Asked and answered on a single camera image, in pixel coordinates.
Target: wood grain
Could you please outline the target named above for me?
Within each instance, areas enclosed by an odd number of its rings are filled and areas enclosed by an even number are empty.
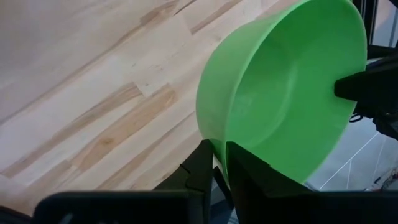
[[[276,2],[1,3],[0,205],[32,214],[55,192],[154,188],[201,141],[210,54]]]

